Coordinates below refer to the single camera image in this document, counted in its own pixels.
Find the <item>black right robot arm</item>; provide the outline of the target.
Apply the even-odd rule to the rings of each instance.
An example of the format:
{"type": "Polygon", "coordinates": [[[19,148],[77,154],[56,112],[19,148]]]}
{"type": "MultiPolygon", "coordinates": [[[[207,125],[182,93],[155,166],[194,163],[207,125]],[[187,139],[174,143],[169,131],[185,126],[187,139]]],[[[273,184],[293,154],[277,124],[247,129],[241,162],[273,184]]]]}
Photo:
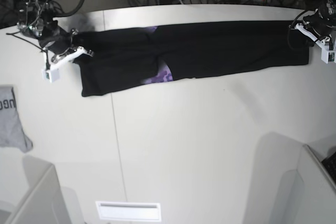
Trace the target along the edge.
{"type": "Polygon", "coordinates": [[[37,40],[43,52],[51,51],[60,57],[74,53],[78,50],[78,46],[73,43],[76,30],[65,31],[58,25],[56,18],[76,14],[84,1],[79,0],[73,10],[63,12],[54,5],[53,0],[21,0],[17,5],[18,33],[37,40]]]}

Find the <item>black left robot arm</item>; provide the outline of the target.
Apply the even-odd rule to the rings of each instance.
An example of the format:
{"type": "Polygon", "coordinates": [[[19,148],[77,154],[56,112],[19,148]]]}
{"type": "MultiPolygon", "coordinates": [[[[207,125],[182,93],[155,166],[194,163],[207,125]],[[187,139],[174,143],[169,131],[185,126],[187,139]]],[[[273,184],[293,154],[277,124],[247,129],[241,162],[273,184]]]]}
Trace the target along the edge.
{"type": "Polygon", "coordinates": [[[325,39],[335,30],[335,0],[317,0],[311,8],[314,13],[302,18],[304,28],[319,39],[325,39]]]}

